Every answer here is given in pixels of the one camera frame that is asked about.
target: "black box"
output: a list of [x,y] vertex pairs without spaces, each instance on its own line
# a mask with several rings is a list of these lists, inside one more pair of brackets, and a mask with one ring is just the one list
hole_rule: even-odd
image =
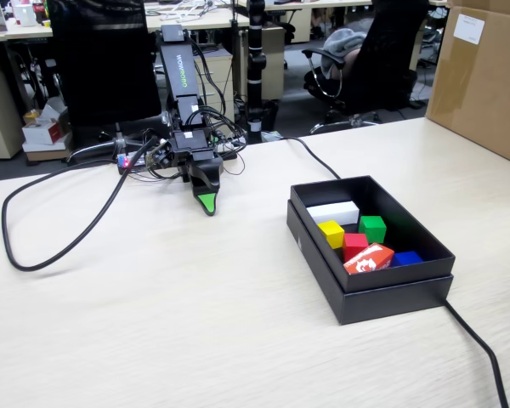
[[[307,210],[343,201],[353,201],[360,215],[383,218],[384,246],[416,251],[424,262],[349,275]],[[441,306],[450,290],[455,256],[369,176],[293,185],[287,225],[343,325]],[[358,225],[343,227],[357,232]]]

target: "white label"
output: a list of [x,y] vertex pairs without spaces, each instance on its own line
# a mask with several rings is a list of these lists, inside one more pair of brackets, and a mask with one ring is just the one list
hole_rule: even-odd
[[453,33],[453,37],[461,38],[469,43],[478,45],[479,39],[482,37],[484,26],[485,21],[483,20],[468,17],[465,14],[459,14],[456,31]]

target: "green block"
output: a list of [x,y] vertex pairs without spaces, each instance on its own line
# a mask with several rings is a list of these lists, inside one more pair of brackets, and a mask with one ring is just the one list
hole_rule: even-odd
[[382,220],[382,217],[378,216],[363,216],[359,222],[359,233],[366,235],[366,240],[369,244],[377,243],[383,244],[385,238],[385,231],[387,227]]

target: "blue block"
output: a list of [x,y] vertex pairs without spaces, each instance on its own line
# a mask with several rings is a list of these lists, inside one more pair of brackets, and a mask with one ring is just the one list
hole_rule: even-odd
[[393,262],[391,262],[391,268],[394,266],[404,266],[412,264],[420,264],[423,262],[419,255],[415,251],[399,252],[393,256]]

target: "robotic arm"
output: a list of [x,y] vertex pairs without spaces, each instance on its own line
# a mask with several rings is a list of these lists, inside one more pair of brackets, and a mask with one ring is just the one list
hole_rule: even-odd
[[223,158],[210,145],[212,124],[199,106],[201,98],[190,40],[181,25],[163,25],[157,41],[169,91],[168,139],[146,155],[146,166],[178,167],[184,181],[191,182],[193,195],[204,212],[212,216]]

